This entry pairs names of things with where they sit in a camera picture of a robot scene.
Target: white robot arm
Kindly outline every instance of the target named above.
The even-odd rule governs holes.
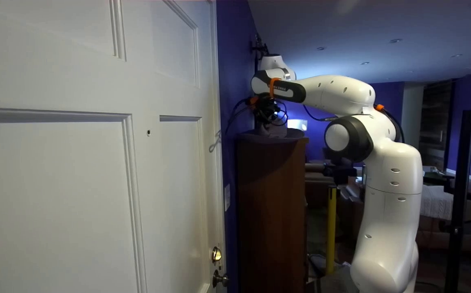
[[[370,84],[340,75],[290,81],[283,68],[260,70],[254,94],[303,102],[337,117],[326,128],[326,145],[335,154],[361,161],[365,210],[350,265],[360,291],[414,291],[422,163],[415,148],[394,141],[396,127],[373,107]]]

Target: ceiling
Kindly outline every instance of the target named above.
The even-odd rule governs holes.
[[[368,83],[471,75],[471,0],[247,0],[260,40],[298,78]]]

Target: cable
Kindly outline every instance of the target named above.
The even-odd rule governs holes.
[[[440,286],[440,285],[430,283],[430,281],[419,281],[419,280],[417,280],[417,281],[415,281],[415,288],[417,288],[417,286],[427,286],[427,288],[419,288],[419,289],[425,289],[425,291],[427,291],[427,289],[435,289],[435,291],[438,291],[438,293],[441,291],[441,286]]]
[[[303,109],[313,120],[327,122],[332,119],[332,117],[314,117],[304,104],[303,104]]]
[[[256,42],[251,42],[251,50],[254,52],[254,73],[257,71],[257,63],[264,55],[269,55],[267,44],[262,42],[260,34],[256,34]]]
[[[247,99],[249,99],[249,97],[239,99],[239,101],[234,104],[234,107],[233,107],[233,110],[231,110],[231,114],[229,114],[229,117],[228,117],[228,123],[225,125],[223,135],[228,133],[228,130],[229,130],[231,123],[234,122],[234,119],[249,109],[249,107],[243,107],[241,110],[236,112],[236,109],[238,109],[241,104],[247,104]]]
[[[381,112],[392,120],[396,132],[399,133],[399,136],[396,135],[396,138],[397,138],[397,141],[404,143],[404,132],[401,128],[399,120],[392,114],[389,114],[388,110],[381,110]]]

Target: wooden cabinet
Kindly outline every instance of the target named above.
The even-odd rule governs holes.
[[[304,146],[256,133],[236,140],[238,273],[243,293],[303,293]]]
[[[453,81],[430,83],[425,86],[419,151],[425,166],[435,166],[440,171],[446,167],[449,109]]]

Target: white door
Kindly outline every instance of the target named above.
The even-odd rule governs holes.
[[[0,293],[187,293],[223,250],[215,3],[0,0]]]

